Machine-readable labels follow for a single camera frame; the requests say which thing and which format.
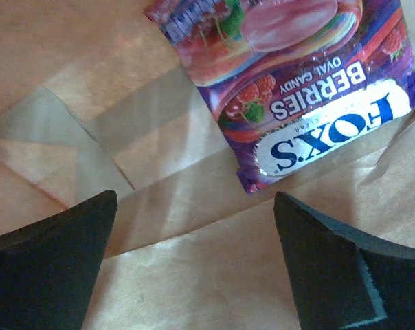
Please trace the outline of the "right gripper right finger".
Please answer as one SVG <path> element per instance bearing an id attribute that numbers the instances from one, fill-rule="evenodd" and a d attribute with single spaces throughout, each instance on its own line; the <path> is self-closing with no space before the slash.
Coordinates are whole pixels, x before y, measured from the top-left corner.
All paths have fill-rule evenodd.
<path id="1" fill-rule="evenodd" d="M 415 248 L 285 192 L 275 197 L 274 217 L 302 329 L 415 329 Z"/>

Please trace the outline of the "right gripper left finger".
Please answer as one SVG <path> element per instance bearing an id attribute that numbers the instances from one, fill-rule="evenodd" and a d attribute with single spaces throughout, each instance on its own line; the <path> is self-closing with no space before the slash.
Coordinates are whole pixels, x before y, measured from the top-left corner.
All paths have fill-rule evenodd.
<path id="1" fill-rule="evenodd" d="M 117 212 L 106 190 L 0 236 L 0 329 L 81 329 Z"/>

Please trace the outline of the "red brown paper bag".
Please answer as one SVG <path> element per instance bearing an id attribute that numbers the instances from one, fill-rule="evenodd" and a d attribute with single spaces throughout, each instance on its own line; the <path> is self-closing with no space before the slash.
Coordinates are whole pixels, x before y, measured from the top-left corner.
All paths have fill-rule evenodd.
<path id="1" fill-rule="evenodd" d="M 415 248 L 415 111 L 252 195 L 147 1 L 0 1 L 0 235 L 116 191 L 85 329 L 298 329 L 287 191 Z"/>

